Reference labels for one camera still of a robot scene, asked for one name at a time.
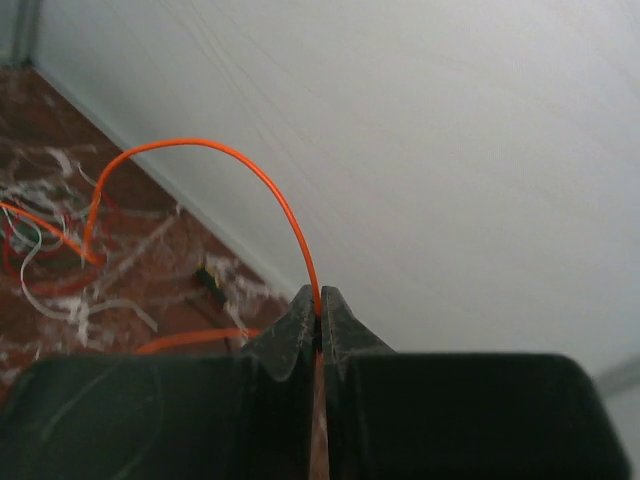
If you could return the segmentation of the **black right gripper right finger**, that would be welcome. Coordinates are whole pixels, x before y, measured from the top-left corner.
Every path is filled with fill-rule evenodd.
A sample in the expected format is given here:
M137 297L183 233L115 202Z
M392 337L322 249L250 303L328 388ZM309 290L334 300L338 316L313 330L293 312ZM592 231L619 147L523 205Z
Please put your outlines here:
M321 294L334 479L627 479L596 387L549 353L399 353Z

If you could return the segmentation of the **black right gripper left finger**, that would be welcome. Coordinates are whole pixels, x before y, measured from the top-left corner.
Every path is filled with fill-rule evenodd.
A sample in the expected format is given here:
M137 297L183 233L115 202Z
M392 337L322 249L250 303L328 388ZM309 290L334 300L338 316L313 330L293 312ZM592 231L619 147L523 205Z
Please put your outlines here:
M305 479L317 318L310 287L231 355L34 363L1 410L5 479Z

